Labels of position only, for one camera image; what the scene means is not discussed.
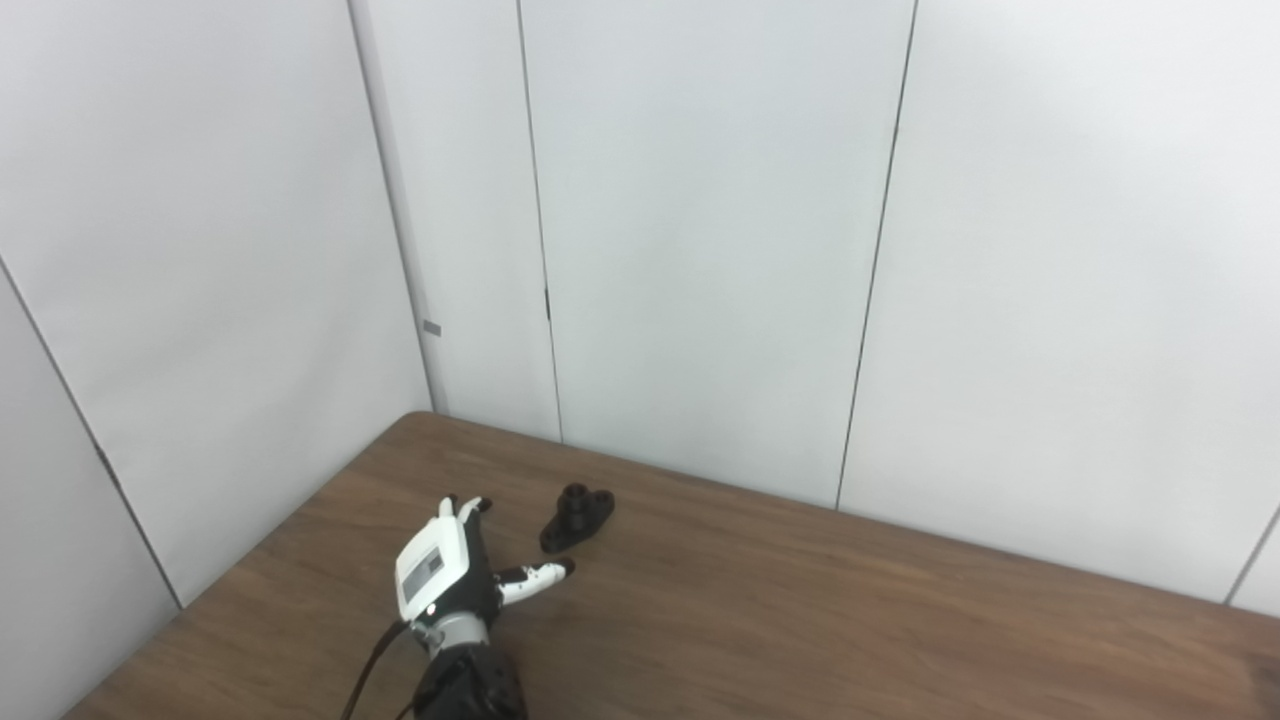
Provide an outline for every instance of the white wall panel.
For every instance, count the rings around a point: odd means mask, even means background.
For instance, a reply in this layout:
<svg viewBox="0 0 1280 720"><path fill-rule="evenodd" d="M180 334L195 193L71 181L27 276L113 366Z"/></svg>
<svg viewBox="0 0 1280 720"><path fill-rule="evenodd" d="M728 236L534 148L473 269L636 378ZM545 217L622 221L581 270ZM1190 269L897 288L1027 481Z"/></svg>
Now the white wall panel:
<svg viewBox="0 0 1280 720"><path fill-rule="evenodd" d="M1231 605L1280 618L1280 533L1271 530Z"/></svg>
<svg viewBox="0 0 1280 720"><path fill-rule="evenodd" d="M436 410L559 441L516 1L355 9Z"/></svg>
<svg viewBox="0 0 1280 720"><path fill-rule="evenodd" d="M920 3L844 509L1225 597L1280 501L1277 32Z"/></svg>
<svg viewBox="0 0 1280 720"><path fill-rule="evenodd" d="M0 717L60 717L177 611L0 274Z"/></svg>
<svg viewBox="0 0 1280 720"><path fill-rule="evenodd" d="M0 252L183 601L428 405L340 0L10 3Z"/></svg>
<svg viewBox="0 0 1280 720"><path fill-rule="evenodd" d="M525 5L564 442L835 503L910 14Z"/></svg>

